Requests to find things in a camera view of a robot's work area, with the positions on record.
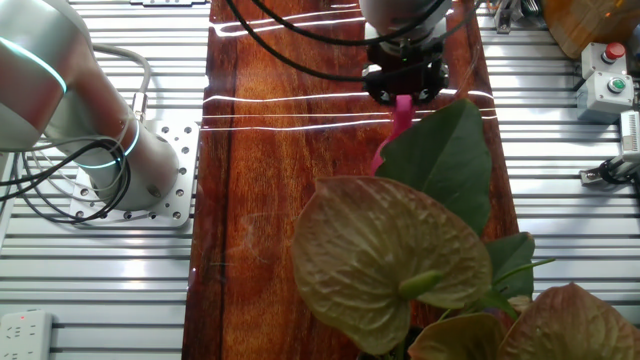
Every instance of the reddish-brown wood surface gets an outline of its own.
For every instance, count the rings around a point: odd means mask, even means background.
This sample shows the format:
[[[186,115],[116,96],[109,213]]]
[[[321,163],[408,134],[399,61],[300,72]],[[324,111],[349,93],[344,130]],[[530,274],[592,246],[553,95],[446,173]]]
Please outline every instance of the reddish-brown wood surface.
[[[267,42],[297,62],[348,75],[366,62],[364,48],[334,47],[273,21],[255,22],[265,16],[251,1],[236,3]],[[312,31],[360,39],[356,3],[267,1]],[[454,2],[448,27],[471,9],[471,1]],[[211,23],[183,359],[355,359],[352,343],[318,322],[298,295],[289,247],[314,179],[368,173],[391,130],[389,109],[361,84],[316,79],[281,64],[242,32],[224,0],[212,2]],[[510,235],[518,228],[475,19],[447,40],[445,57],[450,89],[419,114],[462,97],[483,110],[493,157],[483,239]],[[414,320],[432,315],[417,307]]]

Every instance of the metal base plate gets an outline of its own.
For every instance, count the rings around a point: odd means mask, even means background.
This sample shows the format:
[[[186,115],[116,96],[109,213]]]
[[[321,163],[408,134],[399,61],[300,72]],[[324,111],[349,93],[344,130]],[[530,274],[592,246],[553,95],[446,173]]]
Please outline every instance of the metal base plate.
[[[92,228],[177,228],[183,226],[191,212],[191,194],[195,183],[199,127],[196,123],[176,125],[169,121],[146,121],[145,127],[171,144],[178,156],[180,172],[173,189],[158,204],[144,211],[112,210],[106,218],[88,221],[79,227]],[[87,201],[73,199],[70,214],[90,216],[104,206],[91,188],[89,175],[78,170],[73,195]]]

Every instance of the black cable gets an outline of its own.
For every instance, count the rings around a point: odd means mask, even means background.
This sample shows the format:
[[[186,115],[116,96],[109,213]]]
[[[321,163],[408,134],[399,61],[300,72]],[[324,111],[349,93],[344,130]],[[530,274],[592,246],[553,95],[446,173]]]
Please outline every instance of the black cable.
[[[242,16],[242,14],[240,14],[240,11],[238,10],[238,8],[235,6],[235,4],[233,3],[233,0],[226,0],[227,1],[227,5],[229,6],[229,8],[231,9],[231,12],[233,13],[233,15],[238,19],[238,21],[240,22],[240,25],[242,25],[242,28],[249,34],[249,36],[251,36],[251,38],[253,38],[253,40],[255,42],[258,43],[258,45],[260,45],[263,49],[265,49],[269,54],[271,54],[272,56],[274,56],[276,59],[280,60],[281,62],[283,62],[284,64],[298,70],[301,71],[307,75],[311,75],[311,76],[315,76],[317,78],[320,79],[325,79],[325,80],[331,80],[331,81],[344,81],[344,82],[365,82],[367,79],[365,77],[356,77],[356,76],[344,76],[344,75],[333,75],[333,74],[326,74],[317,70],[313,70],[311,68],[308,68],[304,65],[300,65],[298,63],[296,63],[295,61],[289,59],[288,57],[280,54],[277,50],[275,50],[274,48],[272,48],[271,46],[269,46],[269,44],[267,44],[264,39],[262,39],[260,37],[260,35],[258,35],[252,28],[251,26],[249,26],[249,24],[247,23],[247,20]],[[459,23],[458,25],[456,25],[453,29],[447,31],[446,33],[444,33],[443,35],[431,39],[426,45],[425,48],[431,47],[436,43],[439,43],[441,41],[444,41],[446,38],[448,38],[449,36],[451,36],[454,32],[458,31],[462,26],[464,26],[466,23],[468,23],[473,16],[475,15],[476,10],[480,7],[480,5],[483,3],[483,0],[477,0],[476,1],[476,5],[474,7],[474,10],[469,11],[469,14],[467,14],[465,16],[465,19]],[[422,63],[419,64],[415,64],[412,66],[409,66],[407,68],[404,68],[402,70],[398,70],[398,71],[394,71],[394,72],[390,72],[390,73],[386,73],[386,74],[381,74],[376,80],[377,81],[383,81],[387,78],[392,78],[395,76],[398,76],[402,73],[405,73],[407,71],[411,71],[413,69],[416,68],[420,68],[423,67],[425,65],[427,65],[429,62],[433,61],[432,59],[429,59],[427,61],[424,61]]]
[[[32,190],[36,186],[40,185],[43,181],[45,181],[49,176],[51,176],[51,174],[53,174],[56,171],[60,170],[65,165],[69,164],[73,160],[75,160],[75,159],[79,158],[80,156],[84,155],[87,151],[93,150],[93,149],[98,149],[98,148],[102,148],[102,149],[105,149],[107,151],[111,150],[111,148],[106,145],[106,141],[104,141],[104,140],[98,140],[96,142],[88,144],[88,145],[84,146],[83,148],[81,148],[80,150],[76,151],[75,153],[69,155],[67,158],[65,158],[63,161],[61,161],[58,165],[53,166],[49,170],[40,173],[41,177],[39,177],[37,179],[34,179],[35,182],[32,182],[26,188],[19,189],[18,191],[14,192],[14,193],[11,193],[11,194],[8,194],[8,195],[0,197],[0,202],[7,201],[9,199],[13,199],[15,197],[18,197],[18,196],[28,192],[29,190]]]
[[[116,162],[116,165],[121,166],[121,161],[120,158],[124,158],[124,154],[120,153],[112,153],[113,154],[113,158],[114,161]],[[14,160],[14,168],[17,168],[17,161]],[[27,162],[27,157],[26,154],[23,153],[22,154],[22,161],[25,165],[25,171],[27,172],[27,175],[30,175],[30,170],[29,170],[29,166],[28,166],[28,162]],[[122,200],[122,198],[124,197],[124,195],[126,194],[128,188],[129,188],[129,184],[131,181],[131,169],[129,168],[129,163],[125,162],[125,171],[122,174],[122,176],[119,178],[119,183],[118,183],[118,187],[116,190],[116,193],[111,197],[111,199],[109,200],[109,202],[107,202],[105,204],[104,207],[102,207],[100,210],[98,210],[95,214],[89,216],[89,217],[78,217],[75,215],[71,215],[63,210],[61,210],[60,208],[58,208],[57,206],[55,206],[54,204],[52,204],[45,196],[42,195],[42,193],[40,192],[40,190],[35,187],[34,190],[35,192],[38,194],[38,196],[40,197],[40,199],[42,199],[47,205],[49,205],[49,207],[51,207],[54,211],[56,211],[57,213],[68,217],[72,220],[61,220],[61,219],[57,219],[54,218],[52,216],[46,215],[44,213],[42,213],[40,210],[38,210],[37,207],[35,207],[31,201],[29,201],[29,199],[25,196],[25,194],[22,195],[23,200],[25,201],[25,203],[29,206],[29,208],[31,208],[31,210],[33,210],[36,214],[38,214],[39,216],[54,222],[54,223],[59,223],[59,224],[80,224],[80,223],[84,223],[87,221],[91,221],[91,220],[95,220],[98,218],[103,217],[104,215],[108,214],[111,210],[113,210]]]
[[[25,177],[21,177],[19,179],[14,179],[14,180],[9,180],[9,181],[2,181],[0,182],[0,186],[11,186],[11,185],[18,185],[18,184],[22,184],[22,183],[26,183],[26,182],[31,182],[34,180],[38,180],[41,177],[51,177],[51,175],[53,175],[57,170],[52,171],[53,168],[50,168],[48,170],[45,170],[41,173],[35,174],[35,175],[31,175],[29,174],[29,176],[25,176]]]
[[[369,45],[378,45],[381,44],[383,42],[387,42],[387,41],[391,41],[393,39],[396,39],[402,35],[405,35],[411,31],[413,31],[415,28],[417,28],[418,26],[422,25],[422,23],[424,23],[425,21],[427,21],[427,19],[429,19],[429,17],[431,17],[431,15],[433,15],[433,13],[436,12],[436,10],[438,10],[440,8],[440,6],[445,2],[445,0],[437,0],[435,3],[433,3],[433,5],[431,5],[431,7],[429,7],[429,9],[427,9],[427,11],[421,15],[419,18],[417,18],[414,22],[412,22],[411,24],[400,28],[397,31],[394,31],[390,34],[384,35],[384,36],[380,36],[377,37],[375,39],[368,39],[368,40],[344,40],[344,39],[334,39],[334,38],[330,38],[330,37],[326,37],[326,36],[322,36],[322,35],[318,35],[316,33],[304,30],[302,28],[297,27],[296,25],[288,22],[287,20],[283,19],[282,17],[280,17],[278,14],[276,14],[275,12],[273,12],[273,10],[269,9],[262,1],[260,0],[251,0],[253,1],[253,3],[260,8],[260,10],[262,10],[264,13],[266,13],[267,15],[269,15],[273,20],[275,20],[278,24],[286,27],[287,29],[295,32],[296,34],[300,34],[302,36],[306,36],[308,38],[314,39],[314,40],[318,40],[318,41],[322,41],[324,43],[327,44],[332,44],[332,45],[339,45],[339,46],[369,46]]]

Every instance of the green leaf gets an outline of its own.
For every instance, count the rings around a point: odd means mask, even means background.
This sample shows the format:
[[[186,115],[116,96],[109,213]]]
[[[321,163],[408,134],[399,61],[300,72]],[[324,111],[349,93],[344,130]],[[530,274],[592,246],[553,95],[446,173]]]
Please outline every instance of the green leaf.
[[[491,155],[472,102],[456,101],[422,119],[387,144],[381,156],[376,176],[424,192],[482,233],[491,211]]]
[[[511,328],[498,360],[636,360],[640,331],[576,284],[540,294]]]
[[[435,200],[388,179],[318,180],[291,251],[309,309],[373,355],[389,352],[409,331],[401,284],[404,296],[421,293],[419,301],[442,308],[461,308],[491,287],[491,260],[473,230]]]
[[[533,269],[526,269],[499,283],[495,283],[495,281],[523,265],[531,264],[531,257],[533,257],[536,247],[533,236],[529,233],[520,233],[496,240],[485,246],[493,265],[494,288],[507,299],[519,295],[531,297],[533,294]]]
[[[518,319],[518,314],[513,309],[513,306],[509,303],[509,299],[504,297],[500,292],[495,289],[487,291],[480,299],[474,303],[476,309],[500,309],[504,311],[513,320]]]
[[[437,322],[409,347],[412,360],[495,360],[505,331],[489,314]]]

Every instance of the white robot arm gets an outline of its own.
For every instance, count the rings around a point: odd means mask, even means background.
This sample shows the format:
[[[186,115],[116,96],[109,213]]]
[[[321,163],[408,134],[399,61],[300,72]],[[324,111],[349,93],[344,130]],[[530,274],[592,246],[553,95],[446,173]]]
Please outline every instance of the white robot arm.
[[[367,20],[366,39],[376,39],[412,26],[430,15],[408,33],[372,45],[367,50],[372,63],[365,68],[365,88],[383,105],[395,104],[398,95],[411,95],[414,103],[433,100],[449,84],[448,68],[443,60],[446,14],[452,0],[360,0]],[[402,74],[389,78],[388,73]]]
[[[0,148],[16,151],[29,151],[42,134],[53,142],[122,138],[131,183],[119,210],[156,204],[178,175],[175,151],[136,120],[98,66],[86,25],[65,0],[0,0],[0,129]],[[58,149],[69,155],[88,143]],[[119,174],[106,150],[76,162],[96,188],[108,188]],[[98,195],[108,199],[113,191]]]
[[[382,44],[385,51],[399,56],[400,44],[420,46],[434,36],[441,35],[446,29],[439,29],[440,31],[436,31],[438,34],[434,34],[434,30],[439,24],[444,24],[443,20],[451,5],[452,0],[360,0],[362,14],[367,21],[365,37],[371,39],[393,33],[410,25],[419,15],[436,6],[433,14],[422,25],[396,39],[394,43]]]

